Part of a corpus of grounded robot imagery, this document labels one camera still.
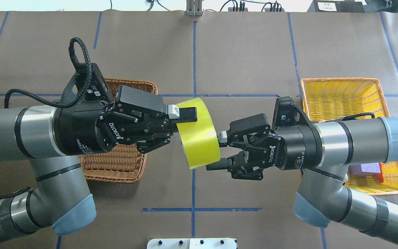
white label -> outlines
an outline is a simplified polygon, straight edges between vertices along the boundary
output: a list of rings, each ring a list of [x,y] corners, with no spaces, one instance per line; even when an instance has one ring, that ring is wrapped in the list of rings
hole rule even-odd
[[[323,11],[337,11],[337,10],[336,10],[336,4],[335,4],[335,3],[322,3],[322,2],[317,2],[317,5],[319,5],[319,10],[323,10]]]

purple sponge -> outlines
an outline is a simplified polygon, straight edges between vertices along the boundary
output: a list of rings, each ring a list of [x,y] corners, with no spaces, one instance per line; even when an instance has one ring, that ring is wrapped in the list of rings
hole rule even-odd
[[[379,163],[355,164],[348,167],[350,175],[375,175],[380,174]]]

basket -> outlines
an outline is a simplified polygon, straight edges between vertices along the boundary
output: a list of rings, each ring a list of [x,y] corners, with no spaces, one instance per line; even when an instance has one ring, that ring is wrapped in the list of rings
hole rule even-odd
[[[158,88],[152,82],[110,78],[105,81],[113,96],[120,85],[158,94]],[[80,155],[79,160],[87,180],[136,183],[144,172],[147,154],[139,153],[136,145],[116,145],[111,152]]]
[[[389,117],[378,79],[301,79],[303,110],[311,121],[332,120],[362,112]],[[349,175],[345,186],[371,195],[398,194],[398,161],[382,164],[383,183],[374,176]]]

white mounting plate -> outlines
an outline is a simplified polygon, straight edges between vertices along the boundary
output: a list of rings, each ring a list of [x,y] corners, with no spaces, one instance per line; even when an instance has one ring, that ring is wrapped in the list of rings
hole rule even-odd
[[[151,239],[148,241],[147,249],[237,249],[237,242],[232,238]]]

